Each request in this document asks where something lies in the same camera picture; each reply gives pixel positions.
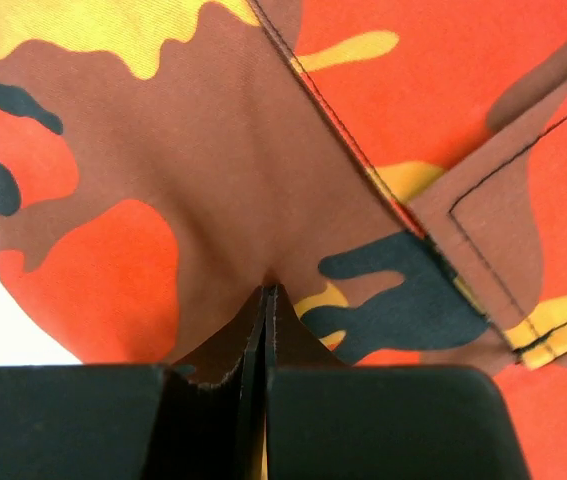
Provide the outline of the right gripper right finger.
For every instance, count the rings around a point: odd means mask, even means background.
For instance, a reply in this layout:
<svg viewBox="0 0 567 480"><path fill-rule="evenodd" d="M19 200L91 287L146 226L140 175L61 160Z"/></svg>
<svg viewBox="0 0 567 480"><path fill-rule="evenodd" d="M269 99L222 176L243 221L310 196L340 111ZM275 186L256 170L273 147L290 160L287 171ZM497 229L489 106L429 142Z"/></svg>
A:
<svg viewBox="0 0 567 480"><path fill-rule="evenodd" d="M299 320L282 285L265 310L266 451L270 479L305 479L318 469L321 379L346 367Z"/></svg>

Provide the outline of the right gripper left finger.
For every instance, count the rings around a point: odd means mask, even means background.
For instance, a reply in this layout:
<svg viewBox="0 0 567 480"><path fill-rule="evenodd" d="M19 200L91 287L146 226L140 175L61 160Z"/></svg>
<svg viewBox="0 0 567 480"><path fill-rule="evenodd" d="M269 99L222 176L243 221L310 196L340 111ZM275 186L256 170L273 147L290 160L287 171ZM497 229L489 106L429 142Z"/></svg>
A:
<svg viewBox="0 0 567 480"><path fill-rule="evenodd" d="M165 371L157 479L262 476L266 304L259 287L228 324Z"/></svg>

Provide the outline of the orange camouflage trousers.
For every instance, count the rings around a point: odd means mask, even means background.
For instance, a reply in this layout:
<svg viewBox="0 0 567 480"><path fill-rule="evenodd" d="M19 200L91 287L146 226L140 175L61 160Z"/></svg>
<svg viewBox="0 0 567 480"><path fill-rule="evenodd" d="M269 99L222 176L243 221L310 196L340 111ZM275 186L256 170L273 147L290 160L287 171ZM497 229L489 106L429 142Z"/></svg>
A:
<svg viewBox="0 0 567 480"><path fill-rule="evenodd" d="M0 282L89 364L282 285L349 372L486 374L567 479L567 1L0 1Z"/></svg>

